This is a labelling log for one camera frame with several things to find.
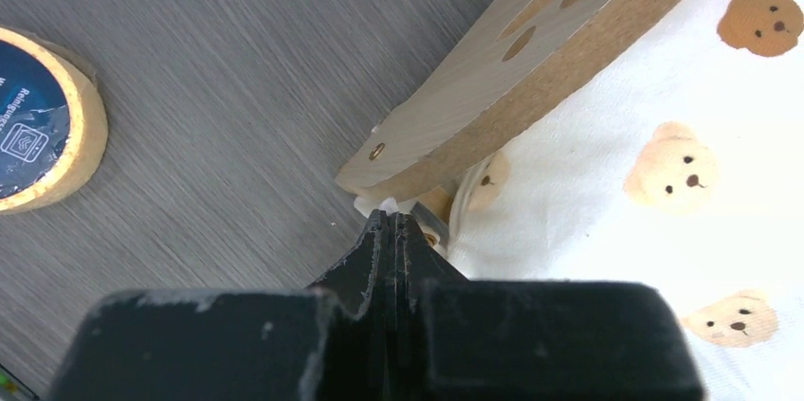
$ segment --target wooden board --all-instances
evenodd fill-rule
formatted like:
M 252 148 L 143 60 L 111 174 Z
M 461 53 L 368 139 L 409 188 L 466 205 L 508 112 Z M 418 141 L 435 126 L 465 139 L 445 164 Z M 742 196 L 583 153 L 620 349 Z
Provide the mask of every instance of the wooden board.
M 340 170 L 347 191 L 409 200 L 499 150 L 681 0 L 495 0 Z

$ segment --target metal screw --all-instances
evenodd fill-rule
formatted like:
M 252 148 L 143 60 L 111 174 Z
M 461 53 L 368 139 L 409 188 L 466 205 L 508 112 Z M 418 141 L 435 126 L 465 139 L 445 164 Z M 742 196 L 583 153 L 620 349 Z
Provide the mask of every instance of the metal screw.
M 369 160 L 374 161 L 375 159 L 377 159 L 384 149 L 385 149 L 385 144 L 384 143 L 380 143 L 379 145 L 377 145 L 372 150 L 372 152 L 369 153 Z

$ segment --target bear face print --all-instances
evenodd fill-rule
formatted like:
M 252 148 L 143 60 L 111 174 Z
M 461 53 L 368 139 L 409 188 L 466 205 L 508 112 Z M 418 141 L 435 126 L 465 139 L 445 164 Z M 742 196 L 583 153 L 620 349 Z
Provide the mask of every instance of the bear face print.
M 725 43 L 762 57 L 795 47 L 802 30 L 804 13 L 793 0 L 731 0 L 718 24 Z
M 495 153 L 486 166 L 483 176 L 475 185 L 466 209 L 469 211 L 487 209 L 500 196 L 510 174 L 511 163 L 508 157 L 503 152 Z
M 681 320 L 699 338 L 722 347 L 749 347 L 778 330 L 778 315 L 765 294 L 745 290 L 710 304 Z
M 624 191 L 635 202 L 671 214 L 706 203 L 720 180 L 714 154 L 681 123 L 664 123 L 637 157 Z

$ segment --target gray wooden table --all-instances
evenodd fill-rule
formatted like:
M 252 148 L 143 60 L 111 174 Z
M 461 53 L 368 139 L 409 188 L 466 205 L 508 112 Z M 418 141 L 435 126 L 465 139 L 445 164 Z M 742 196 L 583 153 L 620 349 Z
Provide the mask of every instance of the gray wooden table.
M 106 293 L 313 280 L 363 224 L 338 167 L 490 1 L 0 0 L 97 67 L 111 131 L 78 194 L 0 217 L 0 361 L 42 393 Z

